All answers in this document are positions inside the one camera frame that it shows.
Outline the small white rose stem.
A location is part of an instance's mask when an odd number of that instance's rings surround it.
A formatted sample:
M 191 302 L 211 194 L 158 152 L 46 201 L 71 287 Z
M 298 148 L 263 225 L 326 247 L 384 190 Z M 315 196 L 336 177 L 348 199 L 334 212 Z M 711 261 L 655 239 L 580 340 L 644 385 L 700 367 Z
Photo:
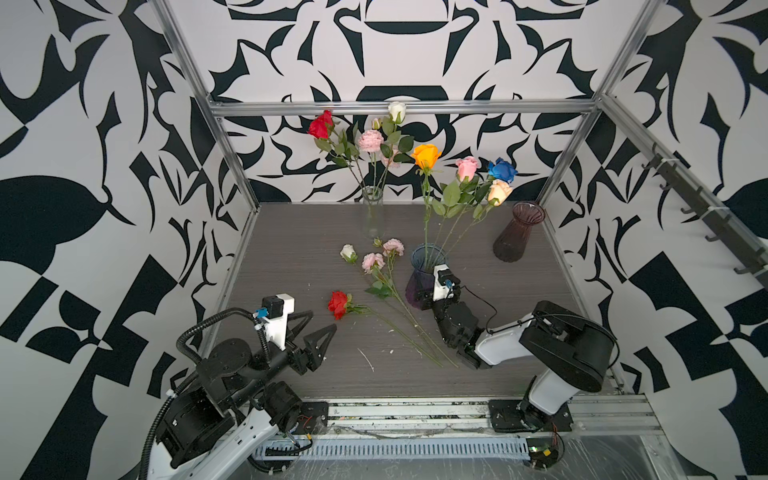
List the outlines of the small white rose stem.
M 340 256 L 348 264 L 355 264 L 358 260 L 357 252 L 352 244 L 345 244 L 340 251 Z

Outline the clear glass vase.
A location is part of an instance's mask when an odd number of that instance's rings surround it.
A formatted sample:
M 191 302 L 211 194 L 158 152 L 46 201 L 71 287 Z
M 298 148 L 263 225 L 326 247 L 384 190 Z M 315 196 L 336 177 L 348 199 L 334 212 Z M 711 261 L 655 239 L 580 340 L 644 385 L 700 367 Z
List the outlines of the clear glass vase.
M 384 224 L 384 193 L 380 187 L 366 186 L 362 190 L 363 233 L 371 239 L 379 238 Z

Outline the peach rose stem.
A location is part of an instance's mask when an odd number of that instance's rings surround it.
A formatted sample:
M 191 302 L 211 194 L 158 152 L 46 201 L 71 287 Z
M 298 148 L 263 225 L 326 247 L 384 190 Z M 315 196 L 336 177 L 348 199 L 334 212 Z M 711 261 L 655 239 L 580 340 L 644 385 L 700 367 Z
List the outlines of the peach rose stem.
M 481 179 L 475 191 L 475 204 L 459 220 L 458 226 L 448 241 L 446 253 L 451 253 L 470 230 L 482 223 L 493 210 L 503 205 L 512 192 L 513 186 L 509 181 L 493 176 Z

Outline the small pink carnation stem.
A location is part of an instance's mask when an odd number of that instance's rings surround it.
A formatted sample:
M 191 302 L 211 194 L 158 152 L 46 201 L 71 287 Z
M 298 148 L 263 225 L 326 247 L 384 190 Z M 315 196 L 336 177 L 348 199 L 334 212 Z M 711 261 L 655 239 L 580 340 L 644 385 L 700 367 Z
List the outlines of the small pink carnation stem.
M 382 299 L 394 299 L 399 305 L 405 318 L 412 328 L 418 333 L 421 342 L 426 346 L 426 352 L 432 357 L 439 354 L 450 365 L 457 368 L 458 364 L 450 360 L 448 355 L 437 345 L 427 333 L 420 321 L 416 318 L 404 295 L 400 293 L 394 277 L 397 261 L 403 257 L 405 246 L 401 240 L 390 238 L 386 241 L 379 237 L 372 240 L 374 250 L 362 256 L 361 268 L 365 275 L 372 280 L 371 289 L 373 295 Z

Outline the purple blue glass vase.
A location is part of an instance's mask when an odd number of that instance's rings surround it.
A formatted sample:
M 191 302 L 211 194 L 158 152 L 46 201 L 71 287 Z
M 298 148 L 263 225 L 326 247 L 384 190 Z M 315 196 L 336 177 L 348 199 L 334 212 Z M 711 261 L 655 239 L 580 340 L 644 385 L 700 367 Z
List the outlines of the purple blue glass vase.
M 406 286 L 406 300 L 414 308 L 431 308 L 434 288 L 434 267 L 447 263 L 445 251 L 433 244 L 421 244 L 411 254 L 412 274 Z

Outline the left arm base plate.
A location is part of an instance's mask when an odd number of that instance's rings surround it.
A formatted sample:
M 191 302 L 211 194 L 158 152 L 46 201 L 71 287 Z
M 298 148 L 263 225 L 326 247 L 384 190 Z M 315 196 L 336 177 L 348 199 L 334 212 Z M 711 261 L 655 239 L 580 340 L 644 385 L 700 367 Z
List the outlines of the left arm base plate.
M 329 407 L 326 401 L 304 402 L 291 433 L 315 435 L 323 432 L 328 425 Z

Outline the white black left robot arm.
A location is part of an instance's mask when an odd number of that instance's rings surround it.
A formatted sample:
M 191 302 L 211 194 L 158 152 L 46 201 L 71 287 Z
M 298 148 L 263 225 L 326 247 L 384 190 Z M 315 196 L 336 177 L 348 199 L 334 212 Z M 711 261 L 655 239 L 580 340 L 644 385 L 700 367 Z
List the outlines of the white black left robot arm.
M 316 371 L 336 334 L 334 325 L 304 338 L 303 347 L 265 347 L 239 338 L 218 344 L 172 391 L 142 447 L 141 479 L 227 479 L 241 465 L 285 472 L 313 440 L 303 402 L 277 375 L 286 367 Z

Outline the pink peony flower stem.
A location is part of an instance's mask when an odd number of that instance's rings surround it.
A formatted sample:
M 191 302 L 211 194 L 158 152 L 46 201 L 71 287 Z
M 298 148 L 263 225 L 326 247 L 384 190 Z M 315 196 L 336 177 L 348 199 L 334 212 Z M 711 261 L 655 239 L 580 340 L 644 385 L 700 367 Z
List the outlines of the pink peony flower stem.
M 384 135 L 377 129 L 379 120 L 375 118 L 372 126 L 359 135 L 356 145 L 360 153 L 367 158 L 369 169 L 372 174 L 372 186 L 377 186 L 377 181 L 384 173 L 384 167 L 380 163 L 380 145 L 384 140 Z

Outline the black wall hook rack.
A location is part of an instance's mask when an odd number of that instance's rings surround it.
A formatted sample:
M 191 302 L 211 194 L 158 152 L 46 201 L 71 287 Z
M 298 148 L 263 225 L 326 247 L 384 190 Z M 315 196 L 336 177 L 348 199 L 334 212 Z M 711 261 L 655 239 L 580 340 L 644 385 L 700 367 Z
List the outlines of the black wall hook rack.
M 741 266 L 734 268 L 735 274 L 751 276 L 766 290 L 767 246 L 680 159 L 666 155 L 656 142 L 652 143 L 651 152 L 643 169 L 659 174 L 663 180 L 661 190 L 673 191 L 684 202 L 683 215 L 707 226 L 708 242 L 722 243 L 740 262 Z

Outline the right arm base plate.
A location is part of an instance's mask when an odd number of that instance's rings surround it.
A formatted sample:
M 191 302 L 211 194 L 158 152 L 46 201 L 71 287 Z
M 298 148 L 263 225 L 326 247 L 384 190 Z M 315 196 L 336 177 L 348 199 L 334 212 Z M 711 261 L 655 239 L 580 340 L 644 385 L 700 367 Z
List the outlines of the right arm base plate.
M 573 416 L 568 404 L 547 414 L 524 399 L 488 402 L 490 423 L 496 433 L 571 432 Z

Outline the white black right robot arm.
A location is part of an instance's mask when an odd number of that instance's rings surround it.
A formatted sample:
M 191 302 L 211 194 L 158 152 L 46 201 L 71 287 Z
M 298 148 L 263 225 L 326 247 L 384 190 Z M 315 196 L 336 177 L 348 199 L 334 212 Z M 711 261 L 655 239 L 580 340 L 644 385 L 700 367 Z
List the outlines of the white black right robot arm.
M 545 371 L 535 376 L 518 401 L 489 403 L 499 433 L 537 432 L 548 426 L 570 429 L 568 402 L 579 392 L 597 393 L 619 356 L 616 337 L 601 325 L 550 301 L 540 301 L 522 319 L 495 329 L 460 299 L 451 278 L 434 283 L 432 310 L 444 343 L 470 367 L 489 369 L 534 357 Z

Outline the orange rose stem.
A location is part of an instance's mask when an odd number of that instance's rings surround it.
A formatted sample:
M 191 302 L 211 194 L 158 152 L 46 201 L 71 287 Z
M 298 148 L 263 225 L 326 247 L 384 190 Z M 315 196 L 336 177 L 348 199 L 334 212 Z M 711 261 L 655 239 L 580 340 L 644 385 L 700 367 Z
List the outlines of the orange rose stem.
M 424 244 L 424 260 L 423 266 L 426 266 L 429 259 L 429 253 L 427 250 L 428 243 L 428 229 L 430 223 L 430 216 L 432 212 L 431 207 L 431 183 L 430 176 L 432 170 L 437 163 L 437 160 L 441 156 L 441 152 L 438 147 L 433 144 L 423 144 L 417 146 L 412 154 L 415 165 L 418 167 L 418 174 L 421 176 L 421 193 L 424 204 L 424 217 L 423 217 L 423 244 Z

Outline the red rose stem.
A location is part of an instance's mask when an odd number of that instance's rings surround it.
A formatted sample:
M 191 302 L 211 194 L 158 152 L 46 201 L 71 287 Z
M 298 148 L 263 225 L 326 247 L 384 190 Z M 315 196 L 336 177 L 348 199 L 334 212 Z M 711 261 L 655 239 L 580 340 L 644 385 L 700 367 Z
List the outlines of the red rose stem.
M 346 130 L 337 126 L 330 110 L 324 110 L 311 121 L 308 134 L 320 151 L 329 154 L 337 166 L 347 168 L 360 189 L 365 189 L 365 175 L 359 165 L 360 151 L 354 139 L 347 136 Z

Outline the smoky pink glass vase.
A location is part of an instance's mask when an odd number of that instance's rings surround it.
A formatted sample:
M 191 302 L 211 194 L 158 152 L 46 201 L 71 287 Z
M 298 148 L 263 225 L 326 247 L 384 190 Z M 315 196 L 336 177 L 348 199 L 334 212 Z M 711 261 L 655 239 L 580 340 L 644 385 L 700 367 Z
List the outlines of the smoky pink glass vase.
M 517 262 L 524 256 L 533 228 L 546 219 L 545 210 L 530 201 L 515 203 L 512 215 L 512 220 L 493 244 L 494 255 L 506 263 Z

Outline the blue rose stem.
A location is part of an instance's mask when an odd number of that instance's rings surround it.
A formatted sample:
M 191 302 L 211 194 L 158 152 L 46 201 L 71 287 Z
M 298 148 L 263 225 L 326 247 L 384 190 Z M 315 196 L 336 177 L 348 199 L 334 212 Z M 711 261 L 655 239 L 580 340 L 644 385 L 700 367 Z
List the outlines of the blue rose stem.
M 488 169 L 485 173 L 482 172 L 482 166 L 478 170 L 478 174 L 481 179 L 487 179 L 489 176 L 509 181 L 513 186 L 513 181 L 517 176 L 517 170 L 512 164 L 504 159 L 497 159 L 495 162 L 491 162 L 488 165 Z

